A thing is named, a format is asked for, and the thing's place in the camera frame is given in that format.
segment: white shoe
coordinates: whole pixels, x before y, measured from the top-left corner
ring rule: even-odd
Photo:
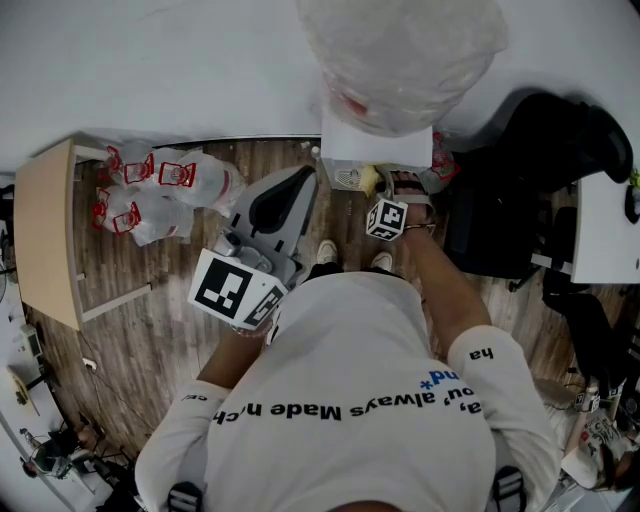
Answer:
[[[323,240],[318,247],[316,263],[338,263],[338,248],[331,240]]]
[[[387,272],[393,271],[393,256],[388,252],[379,252],[371,262],[372,268],[379,268]]]

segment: strap buckle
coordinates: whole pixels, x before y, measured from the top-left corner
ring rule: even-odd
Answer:
[[[191,482],[180,482],[169,491],[169,512],[201,512],[202,491]]]
[[[524,492],[524,478],[520,470],[505,466],[493,481],[493,499],[498,512],[524,512],[527,495]]]

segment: white table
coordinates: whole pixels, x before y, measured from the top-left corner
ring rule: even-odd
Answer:
[[[640,283],[640,222],[624,215],[626,190],[605,173],[578,182],[574,283]]]

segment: transparent plastic bag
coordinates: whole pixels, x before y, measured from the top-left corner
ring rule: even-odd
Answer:
[[[495,0],[296,2],[331,108],[375,135],[433,125],[507,46]]]
[[[430,194],[441,192],[454,176],[460,172],[460,166],[454,161],[453,153],[445,145],[444,137],[440,132],[433,132],[433,150],[430,172],[427,173],[426,182]]]
[[[107,160],[109,173],[122,187],[137,187],[165,195],[158,189],[160,176],[165,169],[173,169],[177,162],[186,155],[186,151],[172,148],[153,149],[145,142],[131,142],[121,149],[108,148],[111,157]]]
[[[203,153],[189,151],[178,161],[182,168],[193,168],[193,181],[189,186],[169,187],[171,196],[194,207],[213,208],[225,217],[245,188],[244,179],[235,165]]]
[[[225,217],[245,188],[233,164],[201,149],[153,149],[144,142],[132,142],[120,150],[112,146],[108,150],[110,175],[122,187],[172,197],[196,208],[212,208]]]
[[[193,208],[166,197],[119,186],[98,189],[94,227],[118,235],[131,233],[136,244],[147,245],[171,236],[189,237]]]

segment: wooden floor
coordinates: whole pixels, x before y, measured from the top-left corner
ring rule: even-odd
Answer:
[[[311,145],[302,141],[245,141],[204,145],[204,151],[234,162],[248,182],[269,172],[299,164],[314,164]],[[82,335],[46,316],[31,311],[45,333],[44,352],[60,386],[55,391],[72,421],[83,412],[106,430],[115,446],[135,455],[165,414],[176,390],[193,379],[225,334],[217,320],[187,304],[186,298],[201,248],[211,248],[220,216],[198,210],[190,243],[165,239],[137,247],[130,236],[115,236],[91,227],[91,208],[98,179],[97,166],[82,166],[82,181],[74,190],[74,238],[78,272],[86,307],[105,302],[150,282],[153,291],[85,324]],[[332,238],[347,270],[368,265],[378,250],[394,252],[396,271],[418,289],[408,254],[400,247],[365,236],[364,218],[369,202],[362,194],[332,191],[324,171],[318,173],[319,196],[301,252],[311,261],[318,242]],[[558,199],[566,202],[567,198]],[[443,240],[446,213],[438,217],[435,236]],[[568,329],[562,318],[541,300],[540,272],[517,293],[509,293],[500,279],[472,276],[495,325],[511,332],[522,345],[533,373],[566,380],[575,365]],[[614,286],[595,287],[611,322],[635,304]],[[635,311],[624,313],[635,315]],[[437,351],[437,340],[433,340]],[[98,374],[85,369],[82,357],[95,359]]]

